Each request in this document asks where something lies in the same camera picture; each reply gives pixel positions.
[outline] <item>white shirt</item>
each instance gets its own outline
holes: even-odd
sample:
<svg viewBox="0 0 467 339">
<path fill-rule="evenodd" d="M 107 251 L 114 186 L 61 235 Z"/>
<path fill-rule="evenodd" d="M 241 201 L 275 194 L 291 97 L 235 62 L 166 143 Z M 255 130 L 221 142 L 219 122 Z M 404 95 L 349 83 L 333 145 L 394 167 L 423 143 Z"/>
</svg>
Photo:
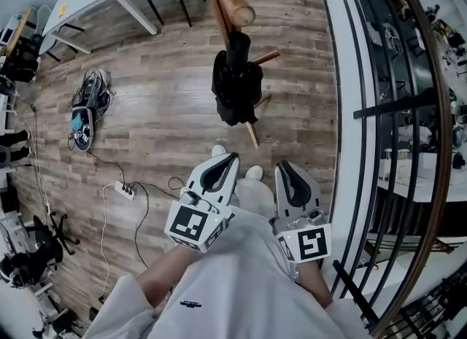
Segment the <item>white shirt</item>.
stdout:
<svg viewBox="0 0 467 339">
<path fill-rule="evenodd" d="M 121 277 L 85 339 L 370 338 L 352 300 L 324 310 L 293 281 L 263 217 L 241 209 L 186 270 L 157 321 L 132 276 Z"/>
</svg>

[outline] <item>wooden floor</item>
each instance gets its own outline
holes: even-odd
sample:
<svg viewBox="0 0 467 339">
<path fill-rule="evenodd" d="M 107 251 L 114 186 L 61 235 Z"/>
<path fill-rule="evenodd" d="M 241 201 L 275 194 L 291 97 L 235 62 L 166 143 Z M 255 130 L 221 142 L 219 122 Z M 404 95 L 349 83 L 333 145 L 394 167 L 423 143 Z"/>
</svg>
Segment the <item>wooden floor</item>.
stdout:
<svg viewBox="0 0 467 339">
<path fill-rule="evenodd" d="M 144 0 L 132 0 L 158 25 Z M 166 25 L 150 36 L 117 2 L 109 2 L 75 22 L 86 32 L 76 36 L 95 50 L 74 55 L 62 44 L 54 50 L 57 64 L 45 58 L 35 84 L 20 89 L 37 108 L 38 148 L 43 187 L 54 211 L 69 215 L 69 232 L 81 240 L 76 254 L 65 256 L 52 276 L 61 303 L 88 324 L 90 306 L 100 307 L 107 274 L 101 256 L 104 224 L 102 187 L 121 180 L 119 170 L 84 153 L 70 152 L 69 103 L 84 71 L 110 71 L 117 95 L 99 123 L 93 153 L 119 162 L 127 182 L 143 181 L 167 188 L 171 176 L 187 179 L 193 167 L 209 157 L 214 144 L 241 157 L 242 174 L 252 165 L 264 168 L 272 189 L 275 164 L 288 159 L 321 184 L 331 202 L 336 160 L 336 86 L 332 44 L 323 0 L 248 0 L 256 10 L 250 57 L 278 49 L 280 58 L 263 67 L 263 92 L 272 94 L 257 109 L 260 149 L 255 151 L 243 125 L 228 127 L 216 114 L 210 91 L 212 64 L 223 48 L 219 31 L 202 0 L 186 0 L 193 19 L 189 28 L 177 1 L 157 3 Z M 10 126 L 20 130 L 25 104 Z M 34 128 L 34 117 L 28 113 Z M 32 168 L 12 175 L 25 214 L 45 213 Z M 146 262 L 156 260 L 171 243 L 163 234 L 171 199 L 150 188 L 150 212 L 138 243 Z M 144 193 L 134 202 L 106 189 L 107 227 L 104 251 L 110 262 L 108 293 L 124 273 L 144 270 L 134 246 L 136 226 L 145 213 Z"/>
</svg>

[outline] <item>robotic device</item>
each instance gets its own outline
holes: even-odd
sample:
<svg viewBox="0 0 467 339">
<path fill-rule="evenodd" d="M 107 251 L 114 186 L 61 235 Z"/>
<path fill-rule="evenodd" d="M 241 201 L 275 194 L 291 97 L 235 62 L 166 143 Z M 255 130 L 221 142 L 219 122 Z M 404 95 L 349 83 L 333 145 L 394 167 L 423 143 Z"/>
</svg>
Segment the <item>robotic device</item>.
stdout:
<svg viewBox="0 0 467 339">
<path fill-rule="evenodd" d="M 198 165 L 179 201 L 173 201 L 165 233 L 176 243 L 206 252 L 234 217 L 228 207 L 240 159 L 236 153 L 212 157 Z M 272 233 L 291 262 L 331 254 L 331 224 L 320 207 L 318 183 L 287 161 L 276 167 L 277 210 Z"/>
<path fill-rule="evenodd" d="M 110 74 L 103 69 L 88 69 L 70 106 L 76 146 L 88 151 L 93 144 L 94 125 L 107 110 L 114 93 L 109 89 Z"/>
</svg>

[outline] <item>power strip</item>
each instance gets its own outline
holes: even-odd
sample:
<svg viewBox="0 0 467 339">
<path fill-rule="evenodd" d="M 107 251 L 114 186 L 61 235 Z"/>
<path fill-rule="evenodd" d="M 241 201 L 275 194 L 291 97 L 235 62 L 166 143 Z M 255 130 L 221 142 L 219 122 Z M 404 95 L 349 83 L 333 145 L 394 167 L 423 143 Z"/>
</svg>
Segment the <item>power strip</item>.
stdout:
<svg viewBox="0 0 467 339">
<path fill-rule="evenodd" d="M 119 192 L 121 195 L 123 195 L 128 200 L 133 200 L 136 197 L 136 191 L 134 189 L 131 189 L 128 186 L 125 186 L 120 181 L 115 182 L 115 191 Z"/>
</svg>

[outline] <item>sleeve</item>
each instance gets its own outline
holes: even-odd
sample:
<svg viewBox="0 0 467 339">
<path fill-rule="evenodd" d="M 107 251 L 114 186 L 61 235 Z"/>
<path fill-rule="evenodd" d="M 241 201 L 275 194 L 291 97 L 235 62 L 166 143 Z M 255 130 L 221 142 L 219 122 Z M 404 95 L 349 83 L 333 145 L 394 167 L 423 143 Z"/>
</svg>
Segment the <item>sleeve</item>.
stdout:
<svg viewBox="0 0 467 339">
<path fill-rule="evenodd" d="M 353 300 L 336 300 L 326 308 L 326 312 L 347 339 L 371 339 L 360 319 L 360 309 Z"/>
<path fill-rule="evenodd" d="M 136 279 L 120 277 L 83 338 L 140 338 L 154 323 L 153 312 Z"/>
</svg>

